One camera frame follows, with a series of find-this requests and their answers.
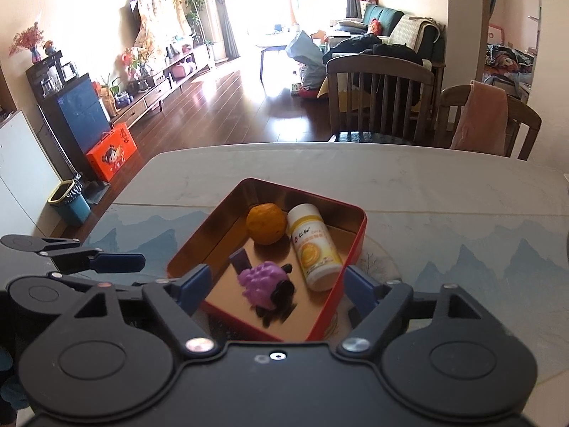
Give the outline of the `white yellow pill bottle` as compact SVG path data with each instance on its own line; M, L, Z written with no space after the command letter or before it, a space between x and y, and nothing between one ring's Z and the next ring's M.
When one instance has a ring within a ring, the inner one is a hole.
M314 292L332 289L343 261L320 212L312 204L299 204L288 211L286 219L307 287Z

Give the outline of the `purple crystal block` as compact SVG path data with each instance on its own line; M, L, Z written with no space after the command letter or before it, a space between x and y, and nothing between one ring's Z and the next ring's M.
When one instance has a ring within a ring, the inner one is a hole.
M240 275L245 270L252 268L251 261L249 260L246 250L239 248L229 256L229 262L233 265L233 269L237 275Z

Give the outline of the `purple sheep toy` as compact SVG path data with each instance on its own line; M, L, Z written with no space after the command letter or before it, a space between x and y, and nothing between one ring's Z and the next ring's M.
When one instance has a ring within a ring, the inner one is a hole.
M242 295L259 316L285 311L292 305L295 286L290 280L293 267L266 261L237 275Z

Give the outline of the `orange mandarin fruit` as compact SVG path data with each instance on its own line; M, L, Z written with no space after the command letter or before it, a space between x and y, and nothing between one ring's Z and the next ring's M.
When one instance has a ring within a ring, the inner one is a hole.
M255 243L275 244L286 233L286 215L276 204L256 205L249 210L246 229Z

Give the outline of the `teal waste bin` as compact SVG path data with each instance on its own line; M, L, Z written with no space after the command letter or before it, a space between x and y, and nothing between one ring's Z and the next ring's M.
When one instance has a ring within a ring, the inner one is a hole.
M82 192L83 186L78 180L65 180L52 192L47 203L67 225L81 227L92 212Z

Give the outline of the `orange gift box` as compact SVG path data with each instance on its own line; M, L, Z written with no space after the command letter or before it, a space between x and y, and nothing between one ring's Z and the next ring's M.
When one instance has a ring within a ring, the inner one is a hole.
M105 132L86 157L99 179L110 182L136 151L137 145L128 127L120 123Z

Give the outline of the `red square metal tin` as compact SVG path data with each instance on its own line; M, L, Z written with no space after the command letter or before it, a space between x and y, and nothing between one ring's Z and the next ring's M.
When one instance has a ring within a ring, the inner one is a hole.
M340 326L336 310L343 296L342 279L329 291L313 292L306 286L301 264L287 236L271 246L256 244L247 232L246 217L250 209L259 204L276 204L284 212L298 204L314 205L322 215L343 265L358 260L367 228L367 215L362 208L277 183L246 178L182 245L167 266L168 276L179 278L200 264L208 265L213 287L202 309L246 339L293 342L331 338ZM259 317L242 296L243 288L229 261L229 256L240 248L248 254L253 266L264 260L292 265L293 310L285 318Z

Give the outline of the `white cabinet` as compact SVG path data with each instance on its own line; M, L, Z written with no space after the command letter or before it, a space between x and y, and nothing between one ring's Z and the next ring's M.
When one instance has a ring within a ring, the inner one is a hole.
M61 183L25 114L1 123L1 234L48 236L61 221L47 201Z

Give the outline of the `dark blue cabinet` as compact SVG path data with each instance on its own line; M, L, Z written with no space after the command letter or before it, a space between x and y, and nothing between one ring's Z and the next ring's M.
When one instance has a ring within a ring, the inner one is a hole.
M38 109L70 163L84 178L97 175L87 153L111 130L91 77L79 74L60 51L26 70Z

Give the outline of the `wooden tv console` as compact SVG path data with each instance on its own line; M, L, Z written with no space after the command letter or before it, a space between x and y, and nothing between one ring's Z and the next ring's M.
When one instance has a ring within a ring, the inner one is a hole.
M146 113L158 108L163 111L165 99L176 90L183 91L184 85L205 69L215 67L212 48L208 44L188 48L172 58L166 58L165 68L148 77L151 85L146 91L134 95L134 101L119 109L111 125L125 123L128 128L135 125Z

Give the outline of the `wooden dining chair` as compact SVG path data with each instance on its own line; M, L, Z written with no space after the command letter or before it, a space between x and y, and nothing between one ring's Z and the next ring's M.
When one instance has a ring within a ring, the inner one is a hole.
M411 61L351 54L327 63L333 142L421 144L434 74Z

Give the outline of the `pink towel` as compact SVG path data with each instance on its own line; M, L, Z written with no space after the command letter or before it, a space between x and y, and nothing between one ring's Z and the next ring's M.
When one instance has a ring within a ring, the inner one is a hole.
M450 148L504 156L507 119L506 92L485 83L470 82Z

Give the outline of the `wooden chair with towel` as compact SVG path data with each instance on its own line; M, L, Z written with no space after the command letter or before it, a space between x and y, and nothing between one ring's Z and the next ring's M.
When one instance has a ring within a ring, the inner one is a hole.
M444 89L440 95L438 116L435 121L434 146L449 148L456 128L461 120L463 109L470 95L470 85L452 86ZM527 134L518 152L519 160L527 161L536 142L542 120L539 115L512 95L507 95L508 119L505 128L504 155L512 156L514 144L522 125L527 127Z

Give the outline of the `light blue bag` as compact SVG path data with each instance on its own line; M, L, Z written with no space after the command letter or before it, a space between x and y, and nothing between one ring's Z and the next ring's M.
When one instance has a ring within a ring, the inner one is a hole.
M326 77L326 67L323 54L313 39L305 31L298 32L286 45L286 54L302 65L302 86L308 90L319 90Z

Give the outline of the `dark green sofa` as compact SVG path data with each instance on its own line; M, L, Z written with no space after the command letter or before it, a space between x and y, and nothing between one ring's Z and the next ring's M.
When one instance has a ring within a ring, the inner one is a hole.
M377 21L384 44L404 44L424 60L442 63L445 60L445 29L431 17L407 14L377 4L367 6L361 19L340 19L333 28L350 34L344 42L359 42L370 33L371 23Z

